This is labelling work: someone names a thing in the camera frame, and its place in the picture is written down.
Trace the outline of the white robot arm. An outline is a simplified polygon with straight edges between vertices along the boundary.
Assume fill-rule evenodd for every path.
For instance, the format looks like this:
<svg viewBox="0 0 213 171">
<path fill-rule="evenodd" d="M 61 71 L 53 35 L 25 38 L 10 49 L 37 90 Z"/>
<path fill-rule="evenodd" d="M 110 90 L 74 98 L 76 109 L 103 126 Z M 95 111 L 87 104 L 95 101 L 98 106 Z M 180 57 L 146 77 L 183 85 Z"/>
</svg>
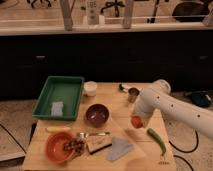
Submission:
<svg viewBox="0 0 213 171">
<path fill-rule="evenodd" d="M 158 109 L 213 139 L 213 112 L 180 101 L 172 97 L 170 92 L 170 84 L 163 79 L 157 80 L 140 90 L 132 113 L 132 116 L 139 121 L 139 127 L 146 127 L 154 110 Z"/>
</svg>

